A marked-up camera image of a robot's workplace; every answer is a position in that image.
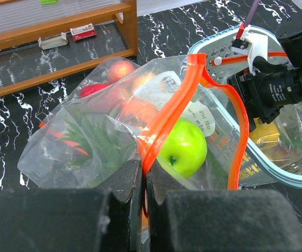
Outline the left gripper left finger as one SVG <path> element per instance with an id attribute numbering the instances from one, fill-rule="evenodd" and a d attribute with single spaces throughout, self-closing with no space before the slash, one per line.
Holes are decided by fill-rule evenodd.
<path id="1" fill-rule="evenodd" d="M 141 185 L 128 161 L 92 189 L 0 191 L 0 251 L 138 251 Z"/>

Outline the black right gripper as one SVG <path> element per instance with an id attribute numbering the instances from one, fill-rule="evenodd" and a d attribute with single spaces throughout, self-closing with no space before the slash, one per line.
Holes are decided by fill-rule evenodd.
<path id="1" fill-rule="evenodd" d="M 255 118 L 270 124 L 280 115 L 280 109 L 302 102 L 302 67 L 288 69 L 287 64 L 270 64 L 261 57 L 254 60 L 255 75 L 245 68 L 227 78 L 239 94 L 254 131 Z"/>

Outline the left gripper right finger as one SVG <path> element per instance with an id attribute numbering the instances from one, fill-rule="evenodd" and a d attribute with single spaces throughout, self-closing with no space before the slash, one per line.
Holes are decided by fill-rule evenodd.
<path id="1" fill-rule="evenodd" d="M 158 162 L 146 188 L 151 251 L 302 251 L 302 228 L 277 191 L 190 191 Z"/>

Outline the green lime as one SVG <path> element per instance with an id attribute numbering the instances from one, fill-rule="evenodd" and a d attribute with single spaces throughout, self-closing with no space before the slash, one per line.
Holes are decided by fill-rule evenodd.
<path id="1" fill-rule="evenodd" d="M 185 179 L 194 175 L 207 156 L 207 142 L 197 125 L 180 118 L 166 139 L 157 160 L 163 168 L 171 167 Z"/>

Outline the orange fruit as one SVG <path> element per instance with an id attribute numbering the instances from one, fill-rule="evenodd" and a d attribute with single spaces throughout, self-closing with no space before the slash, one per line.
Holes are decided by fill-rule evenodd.
<path id="1" fill-rule="evenodd" d="M 151 103 L 140 100 L 130 100 L 123 106 L 120 119 L 126 122 L 146 124 L 157 112 L 158 110 Z"/>

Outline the red bell pepper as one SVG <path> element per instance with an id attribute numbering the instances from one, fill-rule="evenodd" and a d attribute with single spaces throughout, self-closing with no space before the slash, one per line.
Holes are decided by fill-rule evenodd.
<path id="1" fill-rule="evenodd" d="M 110 86 L 109 83 L 97 83 L 97 84 L 85 86 L 80 91 L 80 98 L 89 96 L 89 95 L 91 95 L 95 92 L 98 92 L 108 86 Z"/>

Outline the small orange pineapple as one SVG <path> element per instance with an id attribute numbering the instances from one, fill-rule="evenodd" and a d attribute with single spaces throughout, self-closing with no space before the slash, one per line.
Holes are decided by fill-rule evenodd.
<path id="1" fill-rule="evenodd" d="M 100 159 L 102 170 L 106 172 L 116 171 L 126 162 L 136 149 L 135 140 L 122 143 L 122 132 L 109 133 L 108 123 L 103 120 L 90 121 L 83 117 L 80 124 L 64 118 L 67 123 L 67 133 L 60 140 L 76 143 L 76 148 L 85 151 L 80 157 L 70 160 L 70 166 L 81 168 L 96 156 Z"/>

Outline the yellow orange peach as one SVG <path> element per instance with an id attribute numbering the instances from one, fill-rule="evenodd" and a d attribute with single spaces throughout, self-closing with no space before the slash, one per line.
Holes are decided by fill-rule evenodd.
<path id="1" fill-rule="evenodd" d="M 136 77 L 135 80 L 133 81 L 132 90 L 134 91 L 138 87 L 143 86 L 146 82 L 153 79 L 154 77 L 155 77 L 155 74 L 153 74 L 151 72 L 147 72 L 143 75 Z"/>

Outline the clear orange-zip bag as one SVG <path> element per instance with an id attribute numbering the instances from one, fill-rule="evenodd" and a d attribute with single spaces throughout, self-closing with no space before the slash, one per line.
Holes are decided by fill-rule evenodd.
<path id="1" fill-rule="evenodd" d="M 91 102 L 89 104 L 89 106 L 91 108 L 95 108 L 99 112 L 107 113 L 111 117 L 117 116 L 120 119 L 122 108 L 127 102 L 129 102 L 130 100 L 143 101 L 139 98 L 132 98 L 132 92 L 133 92 L 132 85 L 133 85 L 133 81 L 135 80 L 135 78 L 129 79 L 129 80 L 119 84 L 118 82 L 120 80 L 118 80 L 115 83 L 109 83 L 110 86 L 108 86 L 98 92 L 95 92 L 96 94 L 100 94 L 101 98 L 99 101 Z"/>

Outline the pink peach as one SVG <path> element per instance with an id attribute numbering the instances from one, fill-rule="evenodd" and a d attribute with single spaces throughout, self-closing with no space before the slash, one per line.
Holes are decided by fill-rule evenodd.
<path id="1" fill-rule="evenodd" d="M 109 83 L 115 83 L 134 70 L 135 67 L 131 62 L 119 60 L 110 66 L 108 70 L 108 81 Z"/>

